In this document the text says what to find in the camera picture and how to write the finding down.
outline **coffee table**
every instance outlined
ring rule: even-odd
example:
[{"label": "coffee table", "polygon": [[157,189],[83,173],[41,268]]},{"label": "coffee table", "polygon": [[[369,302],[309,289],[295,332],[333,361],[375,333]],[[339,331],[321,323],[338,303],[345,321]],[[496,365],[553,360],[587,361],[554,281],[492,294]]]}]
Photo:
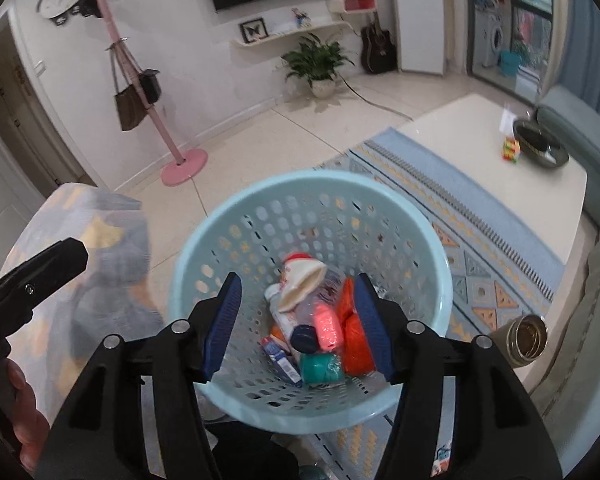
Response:
[{"label": "coffee table", "polygon": [[496,197],[567,263],[582,212],[587,172],[572,157],[558,170],[540,168],[520,155],[502,159],[515,115],[469,94],[397,128],[455,166]]}]

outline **blue bucket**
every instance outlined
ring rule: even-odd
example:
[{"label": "blue bucket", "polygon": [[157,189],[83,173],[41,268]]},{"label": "blue bucket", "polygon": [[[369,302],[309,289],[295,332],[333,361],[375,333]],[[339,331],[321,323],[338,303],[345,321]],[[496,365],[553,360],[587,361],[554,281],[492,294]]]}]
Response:
[{"label": "blue bucket", "polygon": [[507,77],[515,77],[518,74],[522,56],[510,50],[503,50],[500,54],[500,72]]},{"label": "blue bucket", "polygon": [[326,433],[397,404],[401,386],[378,372],[328,390],[296,388],[275,375],[258,342],[269,333],[264,290],[286,254],[311,253],[350,276],[367,272],[410,319],[443,336],[453,287],[431,224],[407,199],[346,171],[276,176],[238,193],[193,233],[171,284],[171,320],[218,293],[228,272],[242,279],[242,305],[220,371],[200,390],[221,410],[275,433]]}]

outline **acoustic guitar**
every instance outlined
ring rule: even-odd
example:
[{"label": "acoustic guitar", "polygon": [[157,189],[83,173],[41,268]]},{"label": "acoustic guitar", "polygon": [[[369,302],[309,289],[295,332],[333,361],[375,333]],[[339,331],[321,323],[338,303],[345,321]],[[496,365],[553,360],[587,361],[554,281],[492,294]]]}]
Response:
[{"label": "acoustic guitar", "polygon": [[391,41],[391,33],[382,30],[378,12],[374,12],[374,21],[363,27],[362,36],[362,68],[369,74],[391,72],[398,67],[398,53]]}]

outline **human hand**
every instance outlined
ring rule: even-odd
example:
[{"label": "human hand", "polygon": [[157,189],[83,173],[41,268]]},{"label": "human hand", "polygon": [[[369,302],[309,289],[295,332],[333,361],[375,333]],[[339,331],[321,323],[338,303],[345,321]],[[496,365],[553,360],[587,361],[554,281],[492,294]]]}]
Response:
[{"label": "human hand", "polygon": [[7,376],[16,389],[11,421],[13,433],[22,444],[20,462],[27,471],[32,473],[49,434],[49,423],[36,409],[36,394],[27,383],[24,372],[10,359],[7,359]]}]

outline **pink coat rack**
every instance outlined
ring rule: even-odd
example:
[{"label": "pink coat rack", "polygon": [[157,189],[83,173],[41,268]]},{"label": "pink coat rack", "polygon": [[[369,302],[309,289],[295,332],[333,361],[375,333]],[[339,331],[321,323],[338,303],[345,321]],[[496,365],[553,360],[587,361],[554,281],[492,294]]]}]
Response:
[{"label": "pink coat rack", "polygon": [[147,101],[144,90],[142,90],[140,80],[138,79],[138,70],[130,61],[130,55],[126,49],[125,43],[120,37],[116,23],[113,21],[113,16],[111,14],[111,10],[109,9],[107,0],[96,1],[98,3],[98,8],[102,13],[102,18],[107,24],[107,30],[109,31],[109,36],[111,38],[112,48],[116,50],[116,55],[120,61],[122,70],[124,70],[129,80],[136,88],[136,91],[140,96],[140,100],[146,109],[147,115],[149,115],[151,120],[154,122],[155,129],[158,130],[162,140],[164,140],[165,144],[169,148],[169,151],[173,155],[174,160],[162,168],[162,171],[160,172],[162,183],[165,186],[177,186],[178,184],[182,184],[183,182],[189,180],[192,176],[198,174],[202,168],[204,168],[206,160],[208,159],[208,155],[206,154],[205,150],[200,150],[199,148],[192,148],[187,150],[184,154],[180,153],[180,150],[176,146],[175,142],[173,142],[173,139],[171,139],[171,136],[167,131],[167,128],[164,126],[164,123],[162,122],[160,115],[158,115],[155,107],[152,104],[149,104]]}]

